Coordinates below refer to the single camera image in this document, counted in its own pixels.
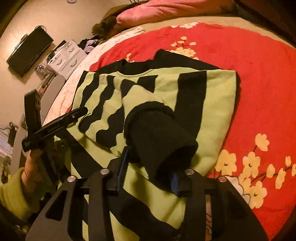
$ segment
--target green sleeve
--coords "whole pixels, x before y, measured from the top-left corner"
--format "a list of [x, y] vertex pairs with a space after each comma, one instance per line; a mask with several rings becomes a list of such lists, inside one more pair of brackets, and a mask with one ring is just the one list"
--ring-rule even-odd
[[0, 201], [8, 211], [13, 213], [21, 220], [26, 220], [32, 213], [39, 211], [39, 199], [25, 197], [22, 189], [21, 175], [24, 168], [12, 176], [8, 183], [0, 187]]

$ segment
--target red blanket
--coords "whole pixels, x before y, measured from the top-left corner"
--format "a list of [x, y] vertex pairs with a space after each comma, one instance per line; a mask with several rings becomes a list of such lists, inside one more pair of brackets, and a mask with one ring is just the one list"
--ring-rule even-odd
[[244, 29], [195, 23], [127, 39], [90, 71], [123, 58], [152, 59], [160, 48], [236, 70], [241, 77], [240, 100], [209, 176], [229, 175], [243, 187], [241, 194], [271, 240], [296, 204], [296, 50]]

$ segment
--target pink pillow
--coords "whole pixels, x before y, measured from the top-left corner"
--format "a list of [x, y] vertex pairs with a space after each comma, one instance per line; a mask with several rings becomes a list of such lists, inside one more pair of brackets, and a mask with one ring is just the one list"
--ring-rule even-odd
[[119, 14], [117, 24], [131, 28], [168, 18], [218, 14], [233, 8], [233, 0], [150, 0]]

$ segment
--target white mattress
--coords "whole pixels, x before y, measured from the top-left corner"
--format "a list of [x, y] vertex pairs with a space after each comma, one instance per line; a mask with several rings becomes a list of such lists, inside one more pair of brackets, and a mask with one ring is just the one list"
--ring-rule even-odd
[[96, 46], [70, 75], [69, 79], [54, 100], [52, 106], [50, 107], [49, 112], [43, 122], [43, 125], [66, 113], [67, 109], [73, 102], [76, 87], [84, 70], [88, 71], [89, 67], [92, 64], [96, 63], [99, 60], [100, 56], [111, 49], [115, 44], [120, 43], [125, 39], [139, 35], [143, 32], [143, 28], [137, 27], [134, 30], [116, 35], [105, 43]]

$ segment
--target metal screw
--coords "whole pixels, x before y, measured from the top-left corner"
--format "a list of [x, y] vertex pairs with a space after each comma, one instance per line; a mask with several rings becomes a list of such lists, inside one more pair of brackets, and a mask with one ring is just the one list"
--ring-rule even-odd
[[104, 169], [101, 170], [102, 175], [107, 175], [109, 173], [110, 173], [110, 170], [108, 168], [104, 168]]
[[76, 180], [76, 177], [75, 176], [69, 176], [67, 178], [67, 181], [70, 182], [70, 183], [74, 182], [75, 180]]
[[186, 170], [185, 170], [185, 173], [186, 173], [187, 175], [192, 175], [192, 174], [194, 174], [194, 171], [193, 171], [192, 169], [186, 169]]
[[219, 180], [219, 182], [224, 183], [227, 181], [227, 178], [225, 176], [219, 176], [218, 180]]

